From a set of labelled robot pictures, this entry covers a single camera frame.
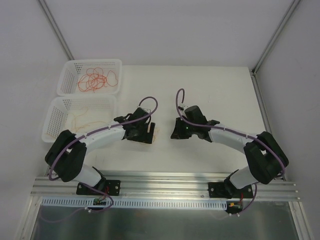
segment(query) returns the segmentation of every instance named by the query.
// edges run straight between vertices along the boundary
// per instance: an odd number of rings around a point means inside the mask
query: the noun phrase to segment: orange string
[[[110,73],[113,73],[115,76],[116,84],[111,85],[108,83],[108,76]],[[109,70],[107,75],[104,76],[104,70],[101,67],[96,68],[88,68],[85,71],[85,75],[83,75],[79,82],[77,83],[78,88],[81,92],[93,91],[95,92],[102,87],[115,87],[118,85],[117,75],[114,71]]]

